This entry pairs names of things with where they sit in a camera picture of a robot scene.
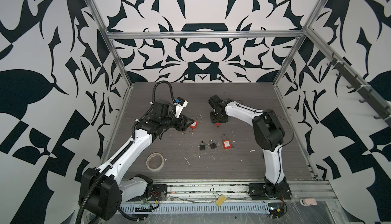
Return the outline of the red padlock front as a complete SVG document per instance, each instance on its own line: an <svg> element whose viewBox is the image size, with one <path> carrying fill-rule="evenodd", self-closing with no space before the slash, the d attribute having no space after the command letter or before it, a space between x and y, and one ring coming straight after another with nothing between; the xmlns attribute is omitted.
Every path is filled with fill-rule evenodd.
<svg viewBox="0 0 391 224"><path fill-rule="evenodd" d="M228 136L226 134L222 134L222 144L224 149L231 149L232 145L230 140L228 139Z"/></svg>

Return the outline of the small black padlock front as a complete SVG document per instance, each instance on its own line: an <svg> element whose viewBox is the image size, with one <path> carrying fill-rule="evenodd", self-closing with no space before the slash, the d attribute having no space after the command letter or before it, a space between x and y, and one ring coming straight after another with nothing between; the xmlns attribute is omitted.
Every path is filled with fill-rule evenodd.
<svg viewBox="0 0 391 224"><path fill-rule="evenodd" d="M217 148L217 144L214 140L210 140L209 141L209 146L211 149L216 149Z"/></svg>

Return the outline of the small black padlock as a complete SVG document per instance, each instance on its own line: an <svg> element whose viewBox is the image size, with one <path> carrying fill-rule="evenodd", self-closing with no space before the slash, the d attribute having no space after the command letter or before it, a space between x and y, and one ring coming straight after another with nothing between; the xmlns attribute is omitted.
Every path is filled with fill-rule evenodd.
<svg viewBox="0 0 391 224"><path fill-rule="evenodd" d="M205 151L207 148L205 142L201 141L200 144L199 144L199 150L200 151Z"/></svg>
<svg viewBox="0 0 391 224"><path fill-rule="evenodd" d="M217 148L217 144L214 140L210 140L209 141L209 146L211 149L216 149Z"/></svg>

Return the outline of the small black padlock back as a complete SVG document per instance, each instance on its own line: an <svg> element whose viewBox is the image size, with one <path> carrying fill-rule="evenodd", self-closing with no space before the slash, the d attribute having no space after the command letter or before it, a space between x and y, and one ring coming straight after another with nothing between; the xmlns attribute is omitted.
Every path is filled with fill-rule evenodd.
<svg viewBox="0 0 391 224"><path fill-rule="evenodd" d="M200 144L199 144L199 150L200 151L205 151L207 148L205 142L201 141Z"/></svg>

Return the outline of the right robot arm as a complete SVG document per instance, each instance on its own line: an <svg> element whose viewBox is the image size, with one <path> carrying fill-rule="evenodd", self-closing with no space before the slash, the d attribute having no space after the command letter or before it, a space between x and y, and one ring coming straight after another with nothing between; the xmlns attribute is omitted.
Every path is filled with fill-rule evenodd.
<svg viewBox="0 0 391 224"><path fill-rule="evenodd" d="M277 114L270 109L253 109L232 99L223 100L217 95L210 97L208 103L212 107L212 123L226 123L233 117L253 127L256 143L263 150L265 182L273 186L280 184L285 178L281 153L286 134Z"/></svg>

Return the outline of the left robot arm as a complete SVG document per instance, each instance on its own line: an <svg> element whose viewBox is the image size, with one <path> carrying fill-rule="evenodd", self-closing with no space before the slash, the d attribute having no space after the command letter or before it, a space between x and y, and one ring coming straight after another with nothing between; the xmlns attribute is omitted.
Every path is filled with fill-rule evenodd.
<svg viewBox="0 0 391 224"><path fill-rule="evenodd" d="M182 114L187 105L188 102L181 97L171 103L162 99L152 102L147 117L136 122L127 142L102 165L83 173L77 224L82 222L85 211L94 214L95 219L108 221L125 201L150 196L152 179L143 175L136 175L127 181L122 179L139 155L154 140L162 138L164 132L170 128L185 131L193 124L193 119Z"/></svg>

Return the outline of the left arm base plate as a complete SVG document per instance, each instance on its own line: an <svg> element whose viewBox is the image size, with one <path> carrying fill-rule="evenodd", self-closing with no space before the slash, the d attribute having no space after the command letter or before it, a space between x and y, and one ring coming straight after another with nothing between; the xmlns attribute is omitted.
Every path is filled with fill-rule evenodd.
<svg viewBox="0 0 391 224"><path fill-rule="evenodd" d="M161 201L167 198L167 193L168 193L167 184L153 184L147 187L147 190L143 195L132 198L130 199L130 201L141 201L144 199L148 201L154 201L154 200Z"/></svg>

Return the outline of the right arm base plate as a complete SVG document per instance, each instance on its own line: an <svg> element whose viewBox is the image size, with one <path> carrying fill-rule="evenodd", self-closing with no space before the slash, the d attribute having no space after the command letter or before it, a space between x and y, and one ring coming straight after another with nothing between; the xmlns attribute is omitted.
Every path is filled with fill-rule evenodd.
<svg viewBox="0 0 391 224"><path fill-rule="evenodd" d="M248 195L252 200L291 200L291 189L288 183L280 182L277 185L271 183L250 183Z"/></svg>

